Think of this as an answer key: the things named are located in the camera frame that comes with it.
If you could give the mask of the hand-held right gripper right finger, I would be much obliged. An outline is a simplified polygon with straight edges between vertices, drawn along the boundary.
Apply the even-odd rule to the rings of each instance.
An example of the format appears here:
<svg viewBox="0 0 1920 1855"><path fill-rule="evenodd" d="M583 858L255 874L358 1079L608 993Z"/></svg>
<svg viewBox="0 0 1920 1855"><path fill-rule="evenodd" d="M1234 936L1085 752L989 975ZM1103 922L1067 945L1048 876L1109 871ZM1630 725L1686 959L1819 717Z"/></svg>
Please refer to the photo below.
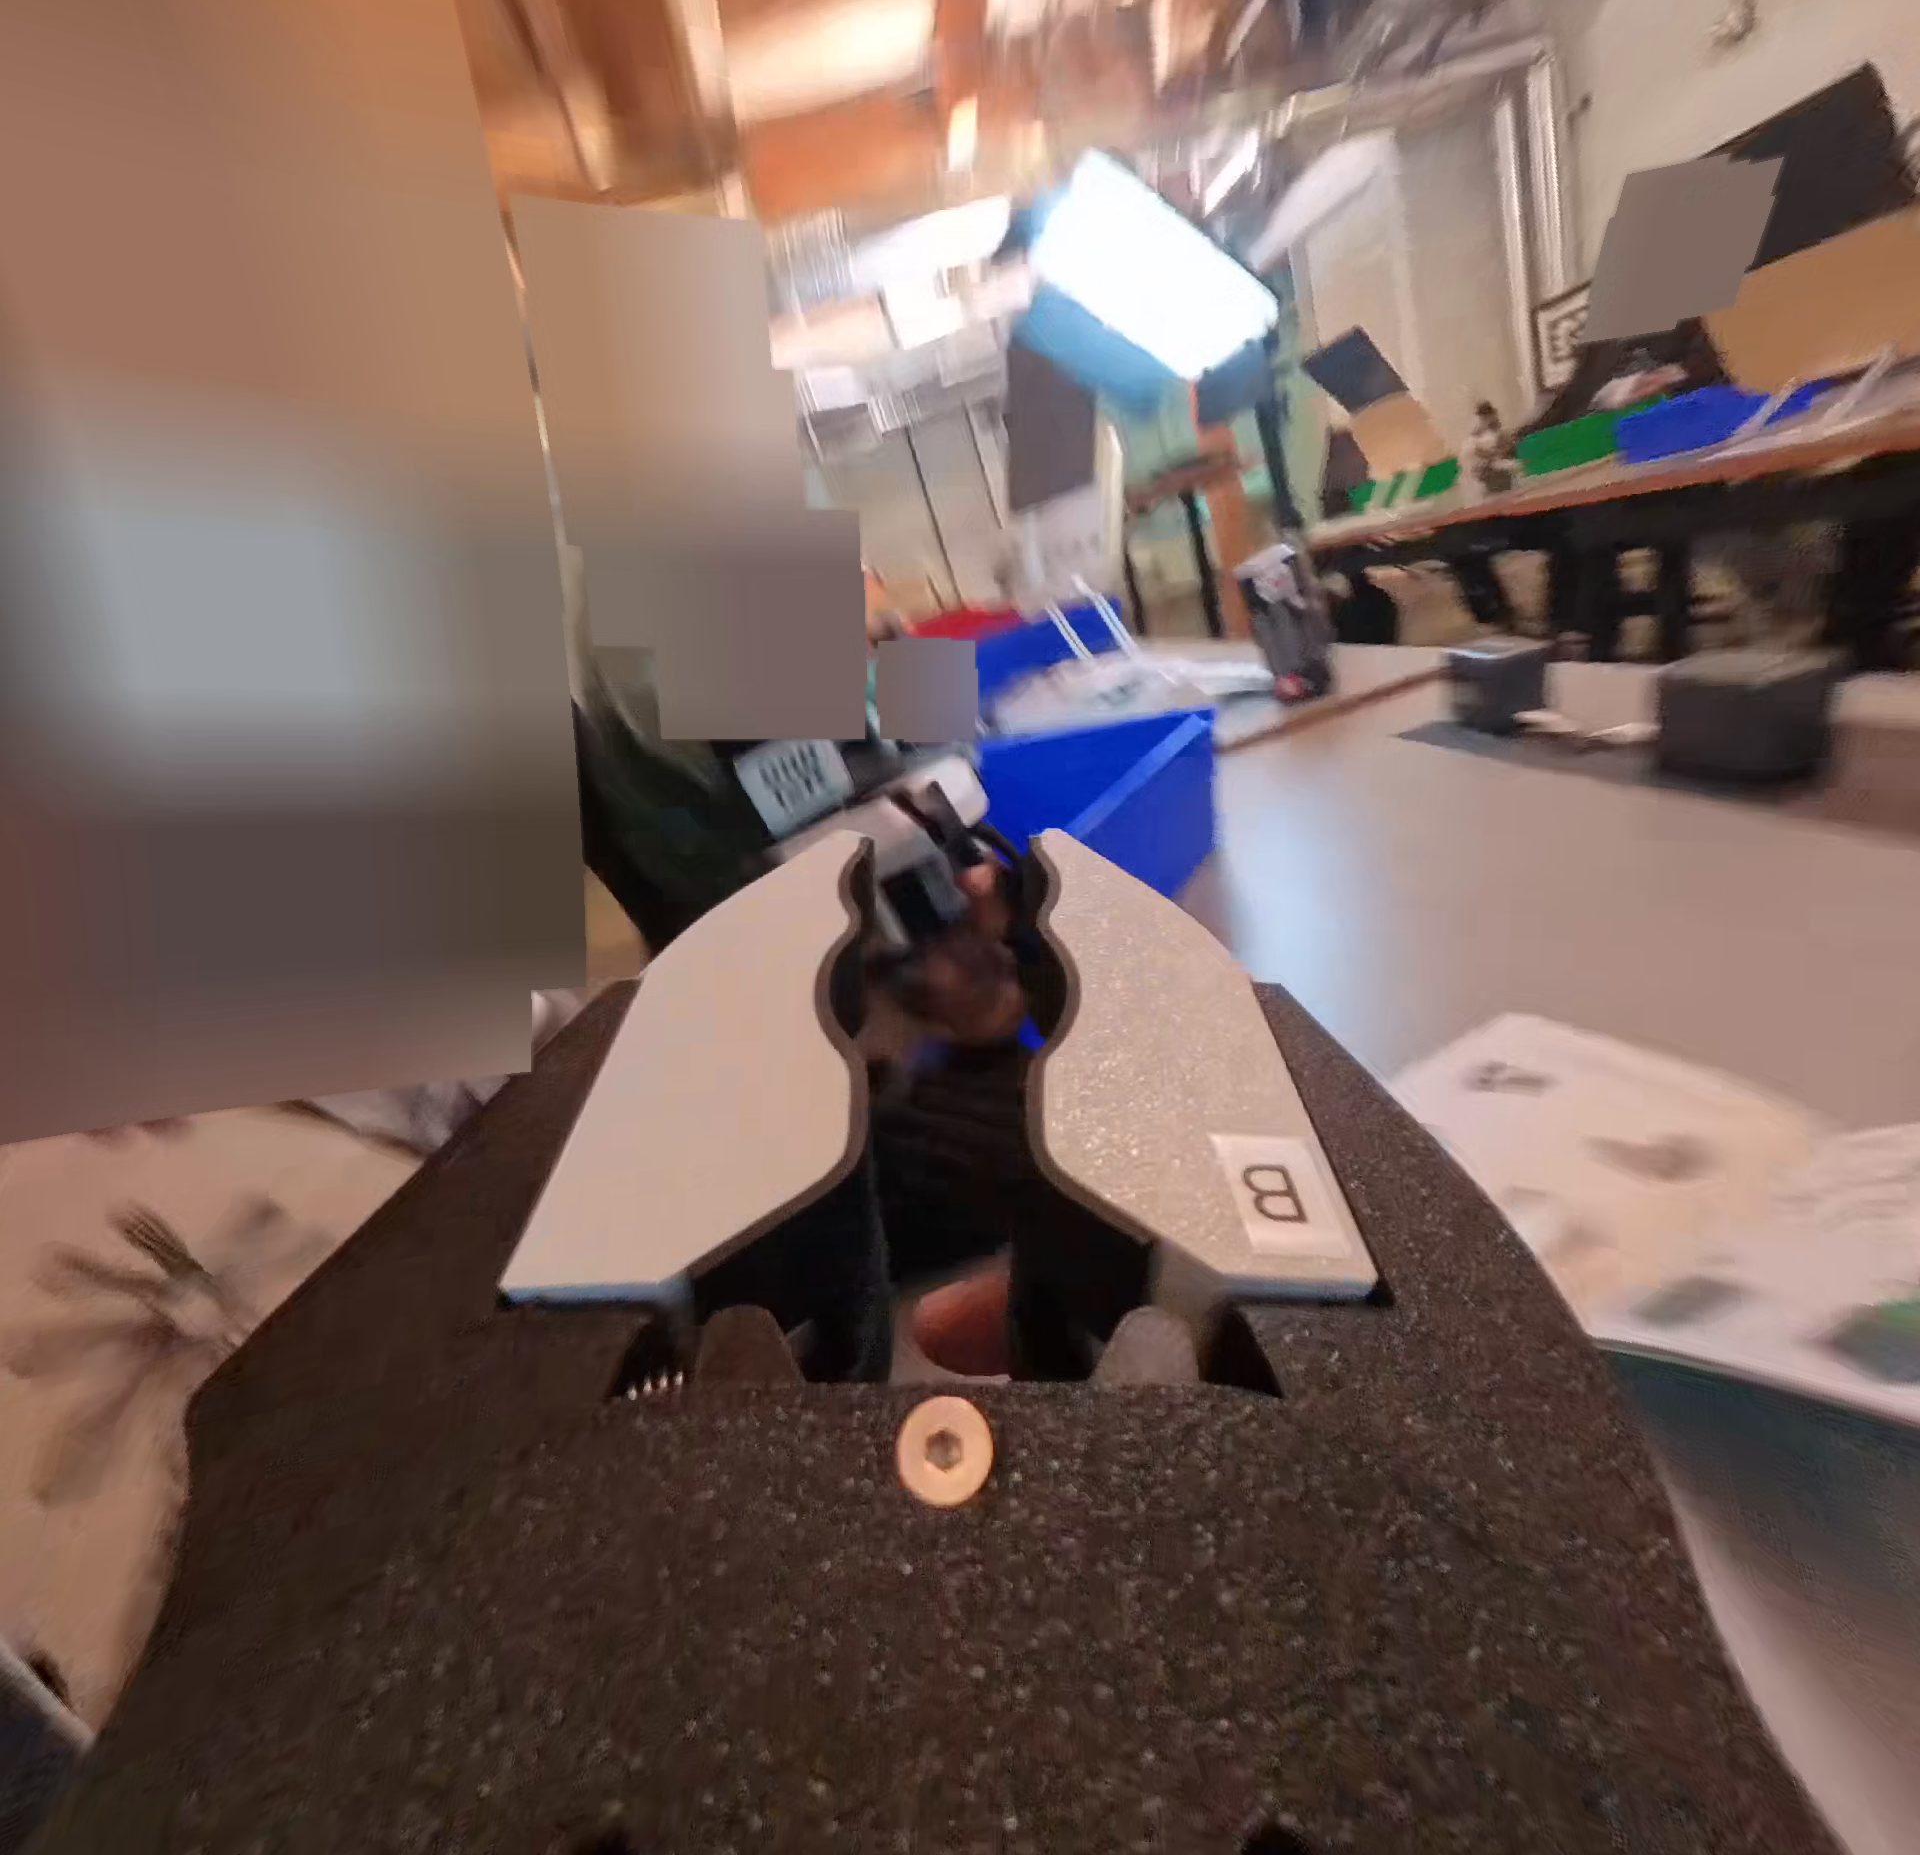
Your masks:
<svg viewBox="0 0 1920 1855"><path fill-rule="evenodd" d="M1043 1177L1116 1239L1121 1309L1383 1292L1254 978L1174 901L1062 828L1032 846L1062 1005L1029 1072Z"/></svg>

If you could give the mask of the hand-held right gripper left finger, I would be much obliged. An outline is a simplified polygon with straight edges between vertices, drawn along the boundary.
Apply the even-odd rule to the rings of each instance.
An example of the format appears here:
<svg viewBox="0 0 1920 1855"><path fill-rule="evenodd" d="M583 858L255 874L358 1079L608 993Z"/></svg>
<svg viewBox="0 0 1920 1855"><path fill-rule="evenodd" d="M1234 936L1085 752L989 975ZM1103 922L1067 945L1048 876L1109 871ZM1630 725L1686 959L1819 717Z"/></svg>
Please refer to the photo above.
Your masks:
<svg viewBox="0 0 1920 1855"><path fill-rule="evenodd" d="M680 1303L850 1177L867 1072L835 993L861 993L868 906L872 843L825 831L648 962L506 1303Z"/></svg>

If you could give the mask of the lego instruction booklet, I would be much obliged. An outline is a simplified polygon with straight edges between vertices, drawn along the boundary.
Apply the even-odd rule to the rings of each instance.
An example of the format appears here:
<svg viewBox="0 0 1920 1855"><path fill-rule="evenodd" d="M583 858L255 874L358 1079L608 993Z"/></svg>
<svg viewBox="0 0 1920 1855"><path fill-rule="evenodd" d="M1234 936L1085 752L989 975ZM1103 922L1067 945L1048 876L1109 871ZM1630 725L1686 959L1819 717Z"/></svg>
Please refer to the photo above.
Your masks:
<svg viewBox="0 0 1920 1855"><path fill-rule="evenodd" d="M1524 1013L1389 1092L1619 1360L1918 1428L1913 1121L1838 1131Z"/></svg>

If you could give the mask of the person's left hand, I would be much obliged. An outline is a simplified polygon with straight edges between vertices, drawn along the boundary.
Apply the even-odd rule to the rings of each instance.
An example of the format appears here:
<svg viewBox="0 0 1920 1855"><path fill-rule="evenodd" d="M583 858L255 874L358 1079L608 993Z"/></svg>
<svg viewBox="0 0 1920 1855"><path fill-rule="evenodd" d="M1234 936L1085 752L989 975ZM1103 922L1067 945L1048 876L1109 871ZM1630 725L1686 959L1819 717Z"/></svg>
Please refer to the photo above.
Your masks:
<svg viewBox="0 0 1920 1855"><path fill-rule="evenodd" d="M959 918L888 975L915 1031L958 1049L1029 1043L1032 991L1057 968L1021 891L1004 860L958 871Z"/></svg>

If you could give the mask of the large blue plastic bin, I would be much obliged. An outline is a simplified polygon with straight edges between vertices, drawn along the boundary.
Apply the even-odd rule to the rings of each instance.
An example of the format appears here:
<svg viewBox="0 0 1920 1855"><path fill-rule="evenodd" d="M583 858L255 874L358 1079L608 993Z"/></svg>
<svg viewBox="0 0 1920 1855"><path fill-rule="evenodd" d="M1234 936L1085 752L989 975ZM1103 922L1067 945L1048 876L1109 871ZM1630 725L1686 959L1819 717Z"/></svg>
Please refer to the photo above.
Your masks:
<svg viewBox="0 0 1920 1855"><path fill-rule="evenodd" d="M989 819L1009 843L1071 835L1179 899L1214 848L1211 703L1103 631L1082 611L974 641Z"/></svg>

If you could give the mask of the black red device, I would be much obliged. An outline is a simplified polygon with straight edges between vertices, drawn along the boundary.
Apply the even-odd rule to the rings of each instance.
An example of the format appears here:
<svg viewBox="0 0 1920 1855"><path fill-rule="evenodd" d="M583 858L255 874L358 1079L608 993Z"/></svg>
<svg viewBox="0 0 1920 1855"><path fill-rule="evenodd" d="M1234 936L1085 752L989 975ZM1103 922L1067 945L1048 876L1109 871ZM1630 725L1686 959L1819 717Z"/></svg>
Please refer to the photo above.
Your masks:
<svg viewBox="0 0 1920 1855"><path fill-rule="evenodd" d="M1234 566L1254 641L1281 703L1331 696L1331 611L1295 540L1271 536Z"/></svg>

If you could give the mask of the small black box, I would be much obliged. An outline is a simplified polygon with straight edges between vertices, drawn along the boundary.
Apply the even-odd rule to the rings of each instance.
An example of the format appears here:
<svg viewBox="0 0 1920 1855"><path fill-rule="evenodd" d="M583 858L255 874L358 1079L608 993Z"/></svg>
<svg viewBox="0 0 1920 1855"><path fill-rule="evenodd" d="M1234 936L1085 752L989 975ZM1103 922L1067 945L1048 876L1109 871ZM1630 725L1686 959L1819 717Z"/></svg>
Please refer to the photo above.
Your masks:
<svg viewBox="0 0 1920 1855"><path fill-rule="evenodd" d="M1445 652L1444 680L1457 725L1512 736L1524 717L1550 712L1551 645L1535 639L1462 641Z"/></svg>

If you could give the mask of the floral print garment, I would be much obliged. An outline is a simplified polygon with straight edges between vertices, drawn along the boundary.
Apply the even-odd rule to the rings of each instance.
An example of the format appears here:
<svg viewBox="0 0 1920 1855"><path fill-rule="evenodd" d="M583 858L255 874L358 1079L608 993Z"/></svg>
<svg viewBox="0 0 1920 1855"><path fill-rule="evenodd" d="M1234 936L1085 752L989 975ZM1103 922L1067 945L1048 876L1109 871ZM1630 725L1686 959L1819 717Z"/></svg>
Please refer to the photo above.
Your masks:
<svg viewBox="0 0 1920 1855"><path fill-rule="evenodd" d="M65 1733L153 1634L195 1395L518 1082L2 1143L2 1675Z"/></svg>

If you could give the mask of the bright light panel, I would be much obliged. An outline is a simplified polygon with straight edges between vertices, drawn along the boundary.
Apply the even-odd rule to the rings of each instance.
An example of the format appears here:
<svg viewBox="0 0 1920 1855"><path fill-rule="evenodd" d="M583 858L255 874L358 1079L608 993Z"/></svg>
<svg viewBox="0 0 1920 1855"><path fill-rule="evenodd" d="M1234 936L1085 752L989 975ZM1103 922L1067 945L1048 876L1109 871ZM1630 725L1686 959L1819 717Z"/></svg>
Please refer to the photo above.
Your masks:
<svg viewBox="0 0 1920 1855"><path fill-rule="evenodd" d="M1281 319L1258 273L1097 151L1043 204L1025 265L1179 381L1258 348Z"/></svg>

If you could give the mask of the large black box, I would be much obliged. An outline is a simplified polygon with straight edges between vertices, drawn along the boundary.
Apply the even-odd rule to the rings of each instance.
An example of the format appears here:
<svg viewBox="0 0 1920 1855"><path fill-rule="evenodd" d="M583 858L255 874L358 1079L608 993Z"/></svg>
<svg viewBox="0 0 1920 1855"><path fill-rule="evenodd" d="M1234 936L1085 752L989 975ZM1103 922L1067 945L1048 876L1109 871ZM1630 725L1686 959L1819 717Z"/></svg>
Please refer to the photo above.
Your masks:
<svg viewBox="0 0 1920 1855"><path fill-rule="evenodd" d="M1651 760L1669 780L1785 787L1832 752L1842 671L1824 652L1720 648L1657 671Z"/></svg>

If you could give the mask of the green plastic bin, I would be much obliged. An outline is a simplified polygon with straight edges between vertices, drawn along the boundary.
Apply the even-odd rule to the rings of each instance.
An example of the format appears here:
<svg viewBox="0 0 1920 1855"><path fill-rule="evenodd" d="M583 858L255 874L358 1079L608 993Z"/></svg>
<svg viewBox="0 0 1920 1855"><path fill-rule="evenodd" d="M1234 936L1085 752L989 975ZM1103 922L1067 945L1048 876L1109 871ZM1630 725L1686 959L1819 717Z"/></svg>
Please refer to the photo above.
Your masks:
<svg viewBox="0 0 1920 1855"><path fill-rule="evenodd" d="M1596 468L1619 456L1619 425L1619 409L1594 409L1566 425L1528 427L1512 446L1512 460L1521 478L1559 478Z"/></svg>

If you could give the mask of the teal printed sheet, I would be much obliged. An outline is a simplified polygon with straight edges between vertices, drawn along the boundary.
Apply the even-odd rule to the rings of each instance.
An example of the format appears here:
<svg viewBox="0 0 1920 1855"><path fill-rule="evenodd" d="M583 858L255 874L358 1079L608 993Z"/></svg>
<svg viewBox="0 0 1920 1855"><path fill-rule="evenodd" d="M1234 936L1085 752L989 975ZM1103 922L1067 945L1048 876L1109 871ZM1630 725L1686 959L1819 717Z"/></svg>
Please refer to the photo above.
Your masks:
<svg viewBox="0 0 1920 1855"><path fill-rule="evenodd" d="M1918 1853L1918 1432L1609 1364L1752 1704L1848 1853Z"/></svg>

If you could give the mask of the long wooden workbench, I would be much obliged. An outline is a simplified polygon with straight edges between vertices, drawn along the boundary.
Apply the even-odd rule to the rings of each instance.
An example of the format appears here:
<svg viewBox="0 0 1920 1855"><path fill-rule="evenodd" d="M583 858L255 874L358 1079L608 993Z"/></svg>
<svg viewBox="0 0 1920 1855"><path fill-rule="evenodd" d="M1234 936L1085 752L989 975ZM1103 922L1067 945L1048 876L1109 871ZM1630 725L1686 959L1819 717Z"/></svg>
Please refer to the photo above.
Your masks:
<svg viewBox="0 0 1920 1855"><path fill-rule="evenodd" d="M1309 529L1320 566L1452 565L1462 555L1539 551L1572 569L1572 627L1596 665L1619 659L1628 594L1619 562L1661 558L1651 585L1657 660L1692 648L1684 555L1698 536L1808 520L1878 525L1918 511L1918 409L1838 425L1782 425L1715 452L1640 468L1589 463L1485 501L1427 501Z"/></svg>

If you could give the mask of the small blue plastic bin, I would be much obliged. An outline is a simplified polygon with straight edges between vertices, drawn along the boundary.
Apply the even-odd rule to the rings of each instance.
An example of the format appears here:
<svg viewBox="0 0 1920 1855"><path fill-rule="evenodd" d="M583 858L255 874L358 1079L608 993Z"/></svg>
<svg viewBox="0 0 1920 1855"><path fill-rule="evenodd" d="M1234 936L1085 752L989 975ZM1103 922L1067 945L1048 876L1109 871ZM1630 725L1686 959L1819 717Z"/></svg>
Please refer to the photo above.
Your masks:
<svg viewBox="0 0 1920 1855"><path fill-rule="evenodd" d="M1768 402L1768 393L1730 383L1649 400L1619 416L1613 452L1628 468L1711 452L1730 442Z"/></svg>

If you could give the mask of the cardboard box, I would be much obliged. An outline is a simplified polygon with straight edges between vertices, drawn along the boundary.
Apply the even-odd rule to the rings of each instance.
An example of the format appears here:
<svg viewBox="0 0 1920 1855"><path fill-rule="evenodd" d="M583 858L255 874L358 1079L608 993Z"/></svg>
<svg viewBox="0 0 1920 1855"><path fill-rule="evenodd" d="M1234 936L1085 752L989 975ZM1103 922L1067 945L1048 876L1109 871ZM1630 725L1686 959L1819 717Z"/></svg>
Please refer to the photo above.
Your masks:
<svg viewBox="0 0 1920 1855"><path fill-rule="evenodd" d="M1749 393L1838 381L1878 353L1918 355L1918 205L1752 268L1703 322Z"/></svg>

